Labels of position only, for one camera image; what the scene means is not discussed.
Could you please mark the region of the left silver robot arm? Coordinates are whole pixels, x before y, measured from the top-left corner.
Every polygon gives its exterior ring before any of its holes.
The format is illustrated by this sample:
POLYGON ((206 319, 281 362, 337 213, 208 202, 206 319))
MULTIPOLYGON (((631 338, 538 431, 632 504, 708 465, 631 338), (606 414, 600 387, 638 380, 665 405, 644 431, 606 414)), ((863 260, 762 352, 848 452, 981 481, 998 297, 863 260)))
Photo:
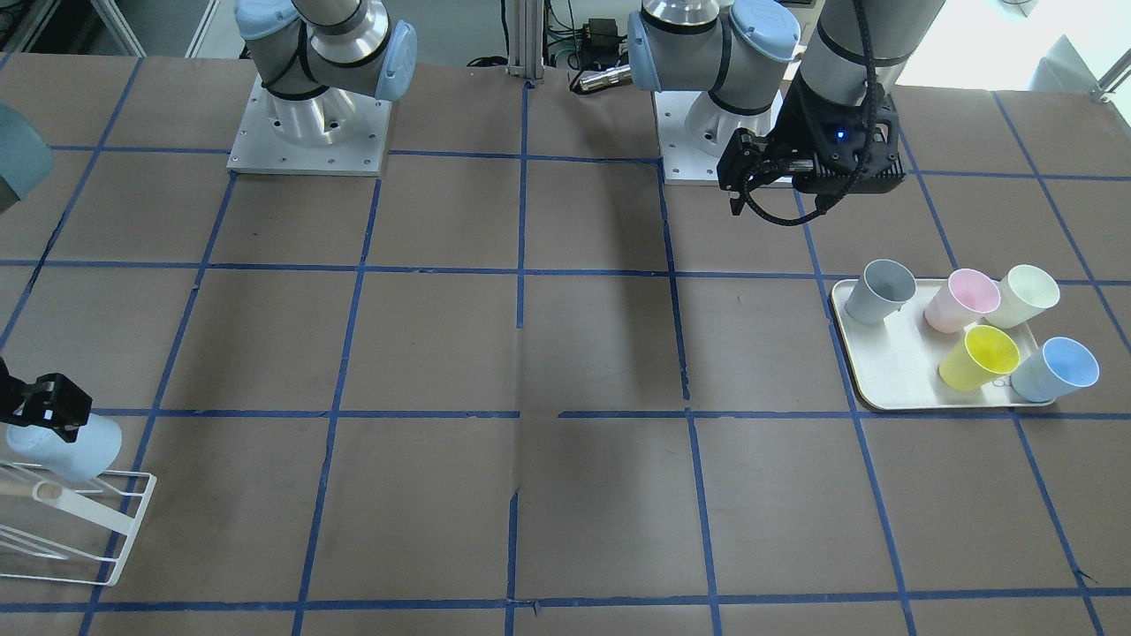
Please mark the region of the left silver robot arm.
POLYGON ((692 134, 729 210, 784 227, 907 177, 892 91, 941 1, 828 1, 802 28, 777 1, 644 1, 627 22, 634 85, 696 92, 692 134))

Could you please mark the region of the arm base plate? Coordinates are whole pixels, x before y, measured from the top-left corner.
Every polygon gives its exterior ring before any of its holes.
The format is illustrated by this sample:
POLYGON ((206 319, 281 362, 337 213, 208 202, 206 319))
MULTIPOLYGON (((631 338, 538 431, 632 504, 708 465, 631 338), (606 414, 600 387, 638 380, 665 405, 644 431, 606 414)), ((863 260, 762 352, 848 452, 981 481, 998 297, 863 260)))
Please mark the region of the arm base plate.
POLYGON ((726 111, 703 92, 655 92, 653 102, 667 184, 718 186, 717 166, 732 134, 746 129, 756 148, 765 151, 784 92, 777 91, 767 111, 754 117, 726 111))
POLYGON ((378 178, 391 114, 391 102, 338 88, 307 101, 278 98, 257 78, 227 167, 259 177, 378 178))

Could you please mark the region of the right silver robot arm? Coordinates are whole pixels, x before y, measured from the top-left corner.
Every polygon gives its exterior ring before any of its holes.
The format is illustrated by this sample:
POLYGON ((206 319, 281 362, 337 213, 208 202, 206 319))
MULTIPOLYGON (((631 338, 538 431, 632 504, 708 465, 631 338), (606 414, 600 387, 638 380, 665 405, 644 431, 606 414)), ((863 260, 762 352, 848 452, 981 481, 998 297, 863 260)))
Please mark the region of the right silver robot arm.
MULTIPOLYGON (((234 19, 259 83, 227 169, 257 177, 380 177, 391 104, 404 97, 417 33, 383 1, 235 1, 234 19)), ((54 166, 32 122, 3 102, 3 212, 54 166)), ((92 398, 62 373, 35 383, 3 362, 3 423, 76 442, 92 398)))

